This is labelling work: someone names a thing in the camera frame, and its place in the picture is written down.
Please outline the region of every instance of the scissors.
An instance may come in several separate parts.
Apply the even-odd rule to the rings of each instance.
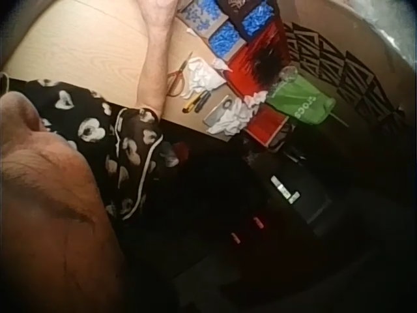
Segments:
[[[181,64],[178,71],[168,74],[168,92],[167,92],[167,96],[177,97],[184,90],[184,86],[185,86],[184,70],[185,70],[185,68],[188,64],[188,61],[191,59],[192,54],[193,53],[191,52],[188,55],[186,60]]]

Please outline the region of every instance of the crocs logo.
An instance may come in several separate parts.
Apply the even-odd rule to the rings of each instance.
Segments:
[[[297,112],[295,112],[294,116],[297,119],[300,119],[306,112],[306,110],[310,109],[310,106],[317,100],[316,97],[308,97],[307,102],[303,103],[301,107],[298,108]]]

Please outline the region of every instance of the crumpled paper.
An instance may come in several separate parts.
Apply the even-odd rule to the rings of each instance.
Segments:
[[[245,96],[243,101],[236,98],[231,107],[207,132],[212,135],[224,132],[227,136],[238,134],[258,112],[259,105],[266,100],[267,95],[268,91],[261,91],[253,96]]]
[[[181,94],[182,98],[188,99],[194,92],[212,91],[226,82],[214,68],[200,57],[190,59],[187,69],[189,72],[188,90]]]

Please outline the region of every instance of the wooden table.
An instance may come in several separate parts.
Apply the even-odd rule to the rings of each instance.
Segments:
[[[214,54],[200,38],[189,35],[179,20],[174,28],[170,72],[191,51],[212,62]],[[145,24],[134,0],[57,0],[35,22],[3,70],[20,80],[48,78],[86,87],[131,107],[146,46]],[[206,133],[203,119],[227,94],[233,92],[221,86],[199,114],[183,114],[186,101],[169,98],[164,119]]]

